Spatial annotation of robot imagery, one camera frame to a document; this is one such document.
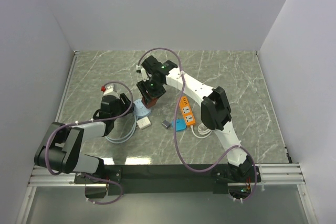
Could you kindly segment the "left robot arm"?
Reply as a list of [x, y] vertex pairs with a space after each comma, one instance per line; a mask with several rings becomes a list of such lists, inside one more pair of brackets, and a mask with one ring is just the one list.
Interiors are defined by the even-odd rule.
[[85, 140], [109, 135], [115, 120], [133, 112], [133, 109], [132, 98], [124, 93], [119, 96], [110, 94], [102, 97], [100, 108], [89, 121], [53, 122], [35, 153], [35, 165], [47, 168], [53, 175], [86, 173], [91, 182], [101, 182], [105, 176], [103, 160], [81, 154], [81, 145]]

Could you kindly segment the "red cube socket adapter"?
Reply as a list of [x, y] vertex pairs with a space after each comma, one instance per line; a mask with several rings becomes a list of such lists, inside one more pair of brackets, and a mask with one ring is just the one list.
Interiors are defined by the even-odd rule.
[[147, 101], [145, 98], [142, 98], [142, 103], [143, 105], [147, 108], [147, 109], [150, 109], [151, 107], [155, 106], [157, 101], [158, 101], [158, 98], [155, 98], [151, 101]]

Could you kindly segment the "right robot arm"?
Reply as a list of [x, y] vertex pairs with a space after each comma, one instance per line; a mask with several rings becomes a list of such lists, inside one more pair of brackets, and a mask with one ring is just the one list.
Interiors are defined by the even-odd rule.
[[143, 104], [153, 107], [158, 98], [165, 92], [164, 86], [176, 88], [187, 95], [201, 107], [201, 121], [218, 137], [228, 160], [229, 177], [234, 182], [245, 182], [251, 178], [258, 182], [257, 166], [247, 150], [245, 150], [234, 130], [231, 108], [225, 90], [222, 87], [207, 86], [182, 70], [182, 64], [168, 60], [159, 62], [154, 56], [142, 56], [136, 66], [142, 75], [137, 87], [142, 95]]

